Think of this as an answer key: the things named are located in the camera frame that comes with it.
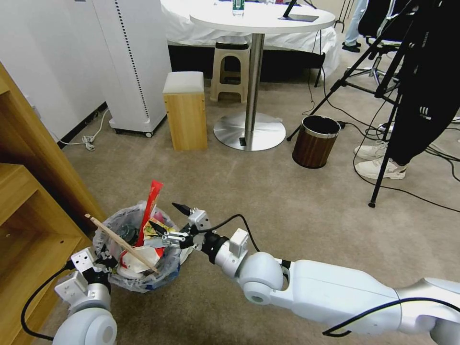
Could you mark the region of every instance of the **beige carpet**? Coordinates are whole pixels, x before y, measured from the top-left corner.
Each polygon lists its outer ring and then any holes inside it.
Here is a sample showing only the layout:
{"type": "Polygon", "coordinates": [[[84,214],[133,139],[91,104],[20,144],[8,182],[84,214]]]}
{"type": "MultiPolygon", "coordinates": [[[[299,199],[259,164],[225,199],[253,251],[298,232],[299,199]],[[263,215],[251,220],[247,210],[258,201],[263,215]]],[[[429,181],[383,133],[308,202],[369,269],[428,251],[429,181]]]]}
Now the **beige carpet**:
{"type": "MultiPolygon", "coordinates": [[[[327,80],[327,89],[358,57],[341,52],[341,65],[327,80]]],[[[367,77],[359,81],[374,86],[367,77]]],[[[322,88],[312,91],[317,103],[323,97],[322,88]]],[[[213,224],[243,213],[260,249],[275,257],[361,269],[392,287],[424,276],[460,281],[459,215],[390,190],[380,192],[376,209],[369,208],[373,187],[353,171],[352,152],[361,136],[351,126],[340,133],[327,165],[308,170],[293,162],[294,142],[263,152],[242,152],[220,144],[212,132],[214,123],[245,107],[232,96],[212,103],[209,87],[206,92],[207,151],[173,151],[167,122],[153,138],[145,138],[115,134],[108,118],[94,152],[82,146],[64,149],[108,214],[145,199],[150,181],[156,179],[165,184],[159,206],[178,225],[186,218],[171,202],[207,210],[213,224]]],[[[369,121],[381,104],[351,88],[341,88],[331,100],[363,121],[369,121]]],[[[282,118],[288,133],[310,108],[306,83],[260,86],[258,110],[282,118]]],[[[385,106],[376,123],[384,122],[389,111],[385,106]]],[[[328,105],[319,114],[350,120],[328,105]]],[[[94,121],[83,134],[93,134],[98,125],[94,121]]],[[[438,144],[459,156],[458,138],[457,131],[447,131],[438,144]]],[[[385,184],[460,208],[459,183],[440,158],[422,154],[413,160],[404,180],[385,184]]],[[[242,226],[236,220],[220,233],[229,236],[242,226]]],[[[114,287],[112,312],[119,345],[431,344],[428,335],[398,333],[373,338],[352,334],[338,340],[323,337],[325,325],[288,310],[249,303],[240,288],[198,252],[192,253],[175,281],[157,291],[141,295],[114,287]]],[[[42,331],[54,334],[65,316],[66,306],[61,303],[42,331]]]]}

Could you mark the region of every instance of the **round table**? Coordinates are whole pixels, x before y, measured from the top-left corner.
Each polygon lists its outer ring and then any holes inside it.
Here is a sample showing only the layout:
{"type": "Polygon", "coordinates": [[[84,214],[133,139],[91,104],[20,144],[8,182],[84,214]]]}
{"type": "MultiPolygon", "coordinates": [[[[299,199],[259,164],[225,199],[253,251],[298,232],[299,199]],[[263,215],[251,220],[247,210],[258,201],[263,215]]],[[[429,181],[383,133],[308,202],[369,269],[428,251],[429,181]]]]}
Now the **round table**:
{"type": "Polygon", "coordinates": [[[214,135],[234,149],[260,151],[275,147],[286,136],[281,121],[256,110],[265,34],[318,31],[333,25],[335,16],[310,6],[294,6],[291,14],[318,16],[311,23],[298,22],[280,19],[287,5],[247,2],[244,7],[243,16],[233,16],[231,1],[209,3],[192,10],[190,20],[217,30],[252,34],[246,112],[221,118],[214,126],[214,135]]]}

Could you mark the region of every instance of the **white sneaker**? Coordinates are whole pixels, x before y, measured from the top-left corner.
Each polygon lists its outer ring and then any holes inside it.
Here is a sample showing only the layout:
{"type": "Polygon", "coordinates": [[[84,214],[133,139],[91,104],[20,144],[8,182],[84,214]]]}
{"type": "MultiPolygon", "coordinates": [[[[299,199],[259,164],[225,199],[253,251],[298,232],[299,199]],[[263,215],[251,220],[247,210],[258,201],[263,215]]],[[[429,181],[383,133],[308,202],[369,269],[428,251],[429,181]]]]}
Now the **white sneaker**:
{"type": "MultiPolygon", "coordinates": [[[[355,165],[356,171],[363,177],[377,179],[382,167],[383,157],[377,158],[373,161],[361,162],[355,165]]],[[[401,180],[406,176],[407,165],[400,166],[393,162],[392,159],[388,160],[387,168],[383,178],[391,178],[394,180],[401,180]]]]}
{"type": "Polygon", "coordinates": [[[355,155],[367,161],[385,156],[388,143],[382,140],[377,140],[376,145],[363,145],[354,149],[355,155]]]}

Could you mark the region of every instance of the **beige stool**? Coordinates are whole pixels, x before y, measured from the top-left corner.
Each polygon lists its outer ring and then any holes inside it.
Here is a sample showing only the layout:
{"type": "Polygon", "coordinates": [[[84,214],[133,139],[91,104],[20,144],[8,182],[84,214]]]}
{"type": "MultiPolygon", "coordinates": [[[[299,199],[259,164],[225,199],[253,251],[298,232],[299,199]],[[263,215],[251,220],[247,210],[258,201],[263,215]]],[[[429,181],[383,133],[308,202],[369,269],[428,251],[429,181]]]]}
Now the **beige stool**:
{"type": "Polygon", "coordinates": [[[203,73],[168,73],[163,99],[174,149],[207,149],[203,73]]]}
{"type": "Polygon", "coordinates": [[[239,93],[241,103],[246,103],[249,83],[249,42],[245,37],[224,36],[217,39],[214,48],[214,65],[212,68],[211,97],[217,102],[219,93],[239,93]],[[235,57],[240,61],[240,71],[232,72],[225,70],[224,59],[235,57]],[[224,83],[225,79],[239,79],[239,84],[224,83]]]}

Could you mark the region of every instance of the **plastic bag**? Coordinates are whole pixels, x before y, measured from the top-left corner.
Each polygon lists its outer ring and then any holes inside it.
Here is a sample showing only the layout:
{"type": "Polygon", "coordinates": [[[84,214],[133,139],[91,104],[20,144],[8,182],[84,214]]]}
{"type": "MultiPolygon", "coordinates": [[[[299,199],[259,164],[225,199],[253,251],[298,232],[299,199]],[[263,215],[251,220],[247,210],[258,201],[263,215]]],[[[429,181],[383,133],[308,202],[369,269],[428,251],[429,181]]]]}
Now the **plastic bag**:
{"type": "MultiPolygon", "coordinates": [[[[125,224],[139,227],[146,204],[146,201],[142,201],[133,207],[123,208],[109,217],[104,222],[104,225],[117,234],[125,224]]],[[[152,210],[152,215],[158,211],[163,214],[165,225],[179,231],[179,228],[174,224],[171,218],[158,207],[152,210]]],[[[115,241],[100,229],[96,230],[92,244],[97,255],[100,255],[101,252],[109,252],[114,258],[118,259],[123,251],[115,241]]],[[[160,272],[159,275],[151,274],[139,279],[127,279],[114,271],[109,275],[109,282],[135,292],[145,293],[158,289],[174,280],[179,275],[181,251],[182,250],[179,248],[165,248],[164,255],[157,266],[160,272]]]]}

